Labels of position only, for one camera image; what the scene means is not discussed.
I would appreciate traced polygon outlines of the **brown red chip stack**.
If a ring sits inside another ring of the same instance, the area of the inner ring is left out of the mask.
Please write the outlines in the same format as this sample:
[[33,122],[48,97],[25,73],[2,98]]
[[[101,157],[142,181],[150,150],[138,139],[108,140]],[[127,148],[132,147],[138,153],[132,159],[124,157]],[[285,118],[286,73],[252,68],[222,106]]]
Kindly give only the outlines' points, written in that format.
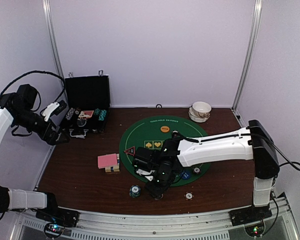
[[185,197],[185,199],[187,201],[190,201],[190,200],[192,200],[194,198],[194,195],[193,195],[192,192],[186,192],[185,195],[184,195],[184,197]]

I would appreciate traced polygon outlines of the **orange round blind button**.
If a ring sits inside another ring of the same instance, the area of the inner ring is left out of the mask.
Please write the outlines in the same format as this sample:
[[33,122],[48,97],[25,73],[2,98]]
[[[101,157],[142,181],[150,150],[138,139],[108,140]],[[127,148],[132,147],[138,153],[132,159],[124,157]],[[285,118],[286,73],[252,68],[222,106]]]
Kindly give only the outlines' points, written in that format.
[[163,133],[168,133],[170,131],[170,128],[168,126],[162,126],[160,128],[160,130],[163,132]]

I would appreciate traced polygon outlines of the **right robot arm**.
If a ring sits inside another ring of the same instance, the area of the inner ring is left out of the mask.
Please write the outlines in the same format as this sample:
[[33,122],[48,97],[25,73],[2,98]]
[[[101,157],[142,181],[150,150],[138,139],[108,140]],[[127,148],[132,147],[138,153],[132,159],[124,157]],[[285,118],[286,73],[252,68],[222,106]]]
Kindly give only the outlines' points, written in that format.
[[138,147],[133,155],[135,172],[147,178],[150,195],[159,199],[184,168],[227,160],[253,160],[253,205],[249,220],[258,220],[270,202],[272,182],[280,171],[273,139],[258,120],[236,131],[204,137],[186,137],[177,130],[160,149]]

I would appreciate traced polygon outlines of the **red black triangular button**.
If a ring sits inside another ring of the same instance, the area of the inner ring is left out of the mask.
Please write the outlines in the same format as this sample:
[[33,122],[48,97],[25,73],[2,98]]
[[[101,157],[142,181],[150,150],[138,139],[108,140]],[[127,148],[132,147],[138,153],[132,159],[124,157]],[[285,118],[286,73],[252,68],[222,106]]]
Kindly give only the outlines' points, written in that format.
[[128,156],[134,157],[135,153],[136,153],[136,147],[135,146],[129,147],[129,148],[125,149],[123,151],[123,153],[128,155]]

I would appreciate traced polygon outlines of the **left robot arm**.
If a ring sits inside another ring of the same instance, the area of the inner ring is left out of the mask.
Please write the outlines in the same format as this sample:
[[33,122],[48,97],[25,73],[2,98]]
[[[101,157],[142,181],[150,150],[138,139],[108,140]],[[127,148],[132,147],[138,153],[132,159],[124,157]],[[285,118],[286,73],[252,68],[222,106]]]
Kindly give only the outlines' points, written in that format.
[[[67,103],[64,100],[54,101],[39,114],[33,110],[38,97],[38,91],[29,84],[21,85],[16,92],[0,95],[0,151],[8,130],[12,130],[12,135],[15,136],[19,127],[27,131],[26,136],[35,133],[50,146],[69,142],[69,135],[51,119],[63,112]],[[12,189],[0,185],[1,214],[28,209],[40,209],[51,222],[62,218],[62,211],[57,207],[52,193]]]

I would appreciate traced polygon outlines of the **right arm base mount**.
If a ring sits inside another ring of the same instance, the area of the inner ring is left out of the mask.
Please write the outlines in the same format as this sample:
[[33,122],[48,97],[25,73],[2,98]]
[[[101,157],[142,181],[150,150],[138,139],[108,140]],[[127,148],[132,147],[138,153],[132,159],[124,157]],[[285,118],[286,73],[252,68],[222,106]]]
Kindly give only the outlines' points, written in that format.
[[272,211],[270,206],[255,207],[249,206],[245,208],[231,210],[229,217],[233,226],[245,225],[271,217]]

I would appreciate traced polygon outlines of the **blue round blind button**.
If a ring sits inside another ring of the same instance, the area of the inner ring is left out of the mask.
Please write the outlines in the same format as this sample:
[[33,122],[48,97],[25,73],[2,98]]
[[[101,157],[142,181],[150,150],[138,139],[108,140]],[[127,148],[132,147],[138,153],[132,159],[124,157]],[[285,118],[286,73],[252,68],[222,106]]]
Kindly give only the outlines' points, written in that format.
[[191,178],[191,172],[189,172],[188,170],[184,170],[181,174],[180,174],[180,178],[182,180],[189,180]]

